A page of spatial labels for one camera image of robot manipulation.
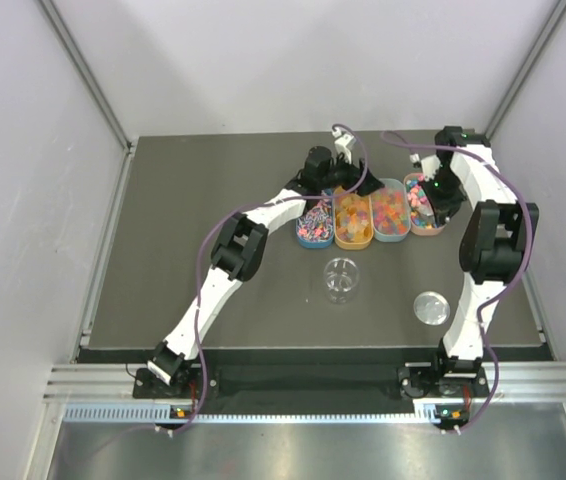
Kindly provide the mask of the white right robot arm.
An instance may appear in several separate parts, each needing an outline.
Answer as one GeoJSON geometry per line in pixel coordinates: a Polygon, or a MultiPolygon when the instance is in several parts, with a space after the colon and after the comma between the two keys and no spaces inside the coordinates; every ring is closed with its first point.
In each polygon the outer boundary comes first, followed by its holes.
{"type": "Polygon", "coordinates": [[[484,135],[446,126],[436,133],[435,145],[438,167],[422,186],[436,223],[449,223],[464,202],[472,208],[459,247],[462,293],[429,372],[432,388],[450,396],[479,374],[498,303],[529,264],[539,209],[502,178],[484,135]]]}

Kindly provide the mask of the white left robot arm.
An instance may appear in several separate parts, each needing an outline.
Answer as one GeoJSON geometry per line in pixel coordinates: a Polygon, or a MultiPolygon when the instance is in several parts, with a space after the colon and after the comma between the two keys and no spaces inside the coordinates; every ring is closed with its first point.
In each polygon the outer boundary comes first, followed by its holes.
{"type": "Polygon", "coordinates": [[[349,147],[337,151],[333,155],[327,147],[311,148],[303,168],[272,199],[233,211],[205,237],[197,259],[211,242],[209,269],[202,275],[196,267],[195,298],[147,361],[166,395],[179,396],[189,387],[190,365],[200,358],[203,337],[227,300],[259,270],[270,234],[325,199],[326,190],[338,198],[347,193],[364,196],[381,187],[367,155],[353,164],[349,147]]]}

